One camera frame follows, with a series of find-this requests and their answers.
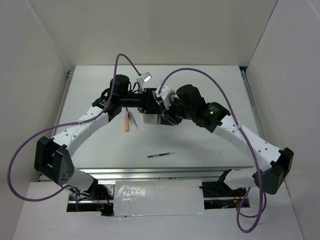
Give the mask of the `pale orange highlighter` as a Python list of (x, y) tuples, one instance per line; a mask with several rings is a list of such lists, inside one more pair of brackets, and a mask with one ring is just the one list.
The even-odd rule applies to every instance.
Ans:
[(128, 112), (126, 112), (124, 115), (124, 131), (125, 132), (130, 131), (129, 113)]

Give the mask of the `black pen refill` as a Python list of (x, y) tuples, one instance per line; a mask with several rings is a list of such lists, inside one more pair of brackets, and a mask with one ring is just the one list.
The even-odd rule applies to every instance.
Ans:
[(163, 156), (169, 156), (169, 155), (174, 155), (176, 154), (175, 151), (169, 151), (169, 152), (163, 152), (163, 153), (157, 153), (157, 154), (152, 154), (148, 155), (147, 158), (157, 158), (157, 157), (163, 157)]

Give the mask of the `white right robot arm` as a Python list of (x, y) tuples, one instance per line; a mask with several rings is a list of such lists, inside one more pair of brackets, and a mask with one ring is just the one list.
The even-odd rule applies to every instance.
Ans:
[(256, 156), (258, 167), (226, 170), (218, 179), (218, 190), (230, 196), (236, 189), (262, 187), (274, 195), (290, 172), (294, 153), (280, 149), (243, 125), (237, 124), (229, 110), (217, 102), (206, 102), (198, 88), (191, 84), (177, 91), (168, 86), (156, 90), (164, 115), (173, 123), (191, 120), (235, 146), (248, 157)]

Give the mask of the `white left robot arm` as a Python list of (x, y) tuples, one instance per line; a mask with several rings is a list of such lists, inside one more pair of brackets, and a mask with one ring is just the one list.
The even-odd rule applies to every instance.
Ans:
[(72, 156), (91, 135), (120, 114), (122, 108), (138, 108), (143, 113), (154, 109), (157, 106), (154, 90), (142, 89), (143, 84), (150, 79), (151, 74), (148, 72), (140, 75), (136, 80), (138, 92), (134, 92), (127, 76), (116, 75), (110, 81), (109, 88), (101, 93), (75, 125), (52, 138), (43, 136), (37, 141), (35, 170), (59, 186), (77, 188), (88, 200), (97, 197), (98, 180), (74, 167)]

